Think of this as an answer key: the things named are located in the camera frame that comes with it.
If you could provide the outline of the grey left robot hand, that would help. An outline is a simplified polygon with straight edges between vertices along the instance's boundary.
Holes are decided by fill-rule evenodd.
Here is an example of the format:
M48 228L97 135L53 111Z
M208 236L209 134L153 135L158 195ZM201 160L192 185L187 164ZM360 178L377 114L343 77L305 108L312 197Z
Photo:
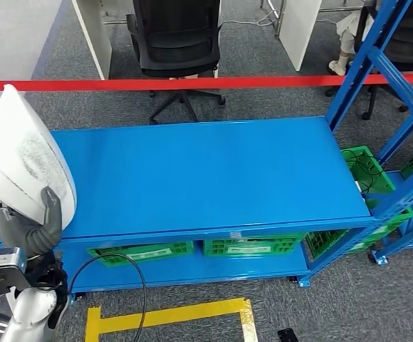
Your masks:
M61 239L60 199L50 187L40 192L44 222L39 224L0 201L0 241L4 247L19 247L30 258L53 251Z

